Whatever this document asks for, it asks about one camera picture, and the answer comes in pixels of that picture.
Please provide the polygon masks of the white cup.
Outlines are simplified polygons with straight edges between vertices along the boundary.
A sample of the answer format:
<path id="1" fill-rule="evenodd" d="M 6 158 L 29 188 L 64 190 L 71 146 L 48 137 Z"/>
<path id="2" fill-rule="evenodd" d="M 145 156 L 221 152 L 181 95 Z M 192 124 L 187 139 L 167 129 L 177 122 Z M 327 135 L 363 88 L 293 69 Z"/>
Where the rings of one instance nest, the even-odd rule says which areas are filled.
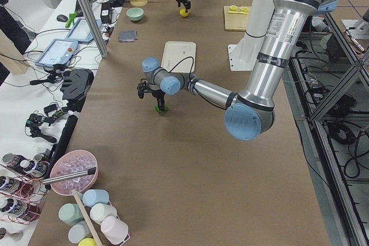
<path id="1" fill-rule="evenodd" d="M 114 206 L 97 203 L 91 208 L 89 215 L 92 221 L 101 225 L 108 216 L 117 217 L 118 213 Z"/>

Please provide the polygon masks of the yellow lemon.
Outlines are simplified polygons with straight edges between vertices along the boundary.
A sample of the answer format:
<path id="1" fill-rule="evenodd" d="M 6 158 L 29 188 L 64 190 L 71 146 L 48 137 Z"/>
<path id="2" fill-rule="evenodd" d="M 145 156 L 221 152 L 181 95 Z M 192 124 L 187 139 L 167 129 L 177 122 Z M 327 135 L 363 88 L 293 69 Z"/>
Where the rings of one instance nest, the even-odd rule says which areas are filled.
<path id="1" fill-rule="evenodd" d="M 181 17 L 185 18 L 185 17 L 187 17 L 189 15 L 189 11 L 186 10 L 186 9 L 181 9 L 179 11 L 179 14 L 180 14 Z"/>

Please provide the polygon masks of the blue cup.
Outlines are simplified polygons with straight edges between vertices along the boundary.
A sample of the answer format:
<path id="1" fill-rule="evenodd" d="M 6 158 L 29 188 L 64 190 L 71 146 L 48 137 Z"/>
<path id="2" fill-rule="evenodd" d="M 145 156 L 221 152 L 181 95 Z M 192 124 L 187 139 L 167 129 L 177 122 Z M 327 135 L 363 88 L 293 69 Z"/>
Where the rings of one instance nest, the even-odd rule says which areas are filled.
<path id="1" fill-rule="evenodd" d="M 84 205 L 93 207 L 95 204 L 102 203 L 107 204 L 110 201 L 109 193 L 102 189 L 90 189 L 87 190 L 82 197 Z"/>

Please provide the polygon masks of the green cup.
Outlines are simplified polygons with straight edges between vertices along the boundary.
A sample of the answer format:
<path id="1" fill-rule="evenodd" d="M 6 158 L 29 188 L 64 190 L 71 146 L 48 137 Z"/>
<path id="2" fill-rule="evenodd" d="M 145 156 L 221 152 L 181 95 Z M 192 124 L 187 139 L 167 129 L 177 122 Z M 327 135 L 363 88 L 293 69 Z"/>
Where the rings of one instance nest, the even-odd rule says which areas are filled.
<path id="1" fill-rule="evenodd" d="M 84 219 L 79 206 L 75 203 L 64 204 L 58 211 L 58 217 L 70 226 L 74 226 Z"/>

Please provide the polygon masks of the metal tongs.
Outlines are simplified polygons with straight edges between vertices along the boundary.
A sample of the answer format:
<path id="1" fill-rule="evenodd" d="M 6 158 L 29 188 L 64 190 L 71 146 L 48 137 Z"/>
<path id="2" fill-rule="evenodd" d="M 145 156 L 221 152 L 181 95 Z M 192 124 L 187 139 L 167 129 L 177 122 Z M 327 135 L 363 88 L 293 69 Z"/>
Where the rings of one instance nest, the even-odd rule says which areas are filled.
<path id="1" fill-rule="evenodd" d="M 96 167 L 84 170 L 84 171 L 80 171 L 80 172 L 75 172 L 75 173 L 70 173 L 70 174 L 66 174 L 66 175 L 62 175 L 62 176 L 57 176 L 57 177 L 51 177 L 48 179 L 44 179 L 41 181 L 42 184 L 44 185 L 49 185 L 52 183 L 58 183 L 61 181 L 66 181 L 66 180 L 70 180 L 70 179 L 75 179 L 78 177 L 84 177 L 84 176 L 88 176 L 88 175 L 94 175 L 97 171 Z"/>

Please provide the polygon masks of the mint green bowl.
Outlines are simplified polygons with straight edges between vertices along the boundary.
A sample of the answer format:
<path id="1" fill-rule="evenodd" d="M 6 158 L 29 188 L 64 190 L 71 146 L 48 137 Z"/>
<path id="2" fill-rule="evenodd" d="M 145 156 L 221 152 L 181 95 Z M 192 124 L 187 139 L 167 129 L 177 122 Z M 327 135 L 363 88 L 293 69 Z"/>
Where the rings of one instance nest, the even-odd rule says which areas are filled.
<path id="1" fill-rule="evenodd" d="M 133 7 L 126 11 L 126 15 L 131 21 L 140 21 L 144 17 L 144 10 L 140 7 Z"/>

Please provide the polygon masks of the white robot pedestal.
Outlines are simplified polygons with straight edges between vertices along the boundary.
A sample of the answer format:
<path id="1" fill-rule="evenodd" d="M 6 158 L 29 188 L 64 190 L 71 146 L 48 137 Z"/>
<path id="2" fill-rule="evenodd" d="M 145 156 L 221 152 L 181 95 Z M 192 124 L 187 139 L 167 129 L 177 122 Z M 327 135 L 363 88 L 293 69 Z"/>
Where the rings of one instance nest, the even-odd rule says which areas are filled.
<path id="1" fill-rule="evenodd" d="M 253 69 L 273 12 L 273 0 L 253 0 L 244 37 L 238 44 L 228 46 L 228 58 L 232 71 Z"/>

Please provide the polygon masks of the pink cup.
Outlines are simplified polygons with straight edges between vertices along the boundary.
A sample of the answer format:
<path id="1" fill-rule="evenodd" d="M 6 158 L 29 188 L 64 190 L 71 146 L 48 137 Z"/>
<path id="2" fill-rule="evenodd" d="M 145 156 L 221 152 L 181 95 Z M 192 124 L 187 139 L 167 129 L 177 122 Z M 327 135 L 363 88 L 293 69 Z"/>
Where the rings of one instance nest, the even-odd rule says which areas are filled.
<path id="1" fill-rule="evenodd" d="M 128 225 L 112 215 L 102 221 L 100 230 L 113 245 L 125 243 L 130 238 Z"/>

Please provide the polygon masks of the pink bowl of ice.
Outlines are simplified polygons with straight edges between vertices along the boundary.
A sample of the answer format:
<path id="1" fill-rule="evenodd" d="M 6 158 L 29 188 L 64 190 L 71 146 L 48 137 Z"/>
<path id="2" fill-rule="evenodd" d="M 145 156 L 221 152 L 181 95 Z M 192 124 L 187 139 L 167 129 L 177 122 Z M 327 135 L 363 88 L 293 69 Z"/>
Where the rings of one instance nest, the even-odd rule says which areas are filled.
<path id="1" fill-rule="evenodd" d="M 79 173 L 92 168 L 96 168 L 94 174 L 52 183 L 51 188 L 59 195 L 70 196 L 74 190 L 84 193 L 90 189 L 97 180 L 99 174 L 97 159 L 92 153 L 86 150 L 73 150 L 68 152 L 55 163 L 51 170 L 50 177 Z"/>

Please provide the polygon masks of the green lemon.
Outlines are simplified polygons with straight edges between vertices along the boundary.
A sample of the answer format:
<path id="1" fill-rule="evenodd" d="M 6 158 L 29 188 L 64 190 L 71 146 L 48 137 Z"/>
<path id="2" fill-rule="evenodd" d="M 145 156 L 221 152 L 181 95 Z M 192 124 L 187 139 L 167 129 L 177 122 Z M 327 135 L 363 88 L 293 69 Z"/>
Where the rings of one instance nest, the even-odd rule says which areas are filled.
<path id="1" fill-rule="evenodd" d="M 159 106 L 155 106 L 155 110 L 156 110 L 156 112 L 158 112 L 158 113 L 166 113 L 166 112 L 168 112 L 168 106 L 167 105 L 165 105 L 164 107 L 159 107 Z"/>

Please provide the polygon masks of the wooden cutting board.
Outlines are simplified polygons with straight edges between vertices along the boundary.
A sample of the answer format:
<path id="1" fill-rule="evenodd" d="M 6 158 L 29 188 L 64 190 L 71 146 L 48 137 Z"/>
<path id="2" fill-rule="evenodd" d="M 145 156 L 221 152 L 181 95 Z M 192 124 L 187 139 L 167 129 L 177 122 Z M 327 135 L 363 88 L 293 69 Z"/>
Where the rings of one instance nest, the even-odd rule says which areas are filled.
<path id="1" fill-rule="evenodd" d="M 230 6 L 223 6 L 223 10 L 224 10 L 224 28 L 225 28 L 225 30 L 226 31 L 240 31 L 240 32 L 245 31 L 250 15 L 228 14 L 227 12 L 230 11 L 229 7 Z M 241 12 L 241 9 L 240 9 L 241 7 L 242 6 L 237 6 L 236 11 Z M 251 7 L 250 6 L 246 6 L 246 7 L 248 7 L 247 12 L 250 14 Z"/>

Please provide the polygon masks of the grey folded cloth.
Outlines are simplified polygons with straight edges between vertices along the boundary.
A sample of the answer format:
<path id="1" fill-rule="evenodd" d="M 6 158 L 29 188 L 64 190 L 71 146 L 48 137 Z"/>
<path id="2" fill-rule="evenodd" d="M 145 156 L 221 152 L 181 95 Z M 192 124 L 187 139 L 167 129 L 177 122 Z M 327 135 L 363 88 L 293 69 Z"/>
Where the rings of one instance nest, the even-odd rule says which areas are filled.
<path id="1" fill-rule="evenodd" d="M 118 42 L 131 42 L 137 40 L 137 31 L 128 30 L 119 32 Z"/>

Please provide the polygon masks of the yellow plastic knife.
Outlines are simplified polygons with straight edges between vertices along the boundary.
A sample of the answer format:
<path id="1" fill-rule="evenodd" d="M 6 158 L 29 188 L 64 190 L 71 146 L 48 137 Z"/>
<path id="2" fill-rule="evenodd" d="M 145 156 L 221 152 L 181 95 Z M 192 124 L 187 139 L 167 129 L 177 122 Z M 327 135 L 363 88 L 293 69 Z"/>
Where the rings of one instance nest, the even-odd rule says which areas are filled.
<path id="1" fill-rule="evenodd" d="M 241 11 L 241 12 L 237 12 L 237 11 L 232 11 L 232 10 L 230 10 L 230 11 L 228 11 L 227 13 L 228 13 L 228 14 L 244 14 L 244 15 L 249 15 L 249 13 L 248 13 L 248 12 L 243 12 L 243 11 Z"/>

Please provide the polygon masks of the cream rabbit tray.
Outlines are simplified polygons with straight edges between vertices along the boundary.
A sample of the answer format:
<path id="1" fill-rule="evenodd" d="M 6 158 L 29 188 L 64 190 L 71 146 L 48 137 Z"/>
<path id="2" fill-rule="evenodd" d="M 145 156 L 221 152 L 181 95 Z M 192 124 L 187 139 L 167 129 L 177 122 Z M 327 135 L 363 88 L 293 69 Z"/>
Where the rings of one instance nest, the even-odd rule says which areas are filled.
<path id="1" fill-rule="evenodd" d="M 193 73 L 197 45 L 189 41 L 167 41 L 161 67 L 172 73 Z"/>

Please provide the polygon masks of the aluminium frame post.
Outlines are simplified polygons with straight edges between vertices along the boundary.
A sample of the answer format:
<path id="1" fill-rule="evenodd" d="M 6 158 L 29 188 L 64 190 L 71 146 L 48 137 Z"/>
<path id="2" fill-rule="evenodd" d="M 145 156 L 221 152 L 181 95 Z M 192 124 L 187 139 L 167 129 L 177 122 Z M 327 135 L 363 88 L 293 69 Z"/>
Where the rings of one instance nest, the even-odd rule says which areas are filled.
<path id="1" fill-rule="evenodd" d="M 78 2 L 80 4 L 80 7 L 82 8 L 82 12 L 89 26 L 89 29 L 92 33 L 93 39 L 96 43 L 96 46 L 99 50 L 100 55 L 102 58 L 106 58 L 108 55 L 108 51 L 107 51 L 105 42 L 102 39 L 100 29 L 97 25 L 90 2 L 88 0 L 78 0 Z"/>

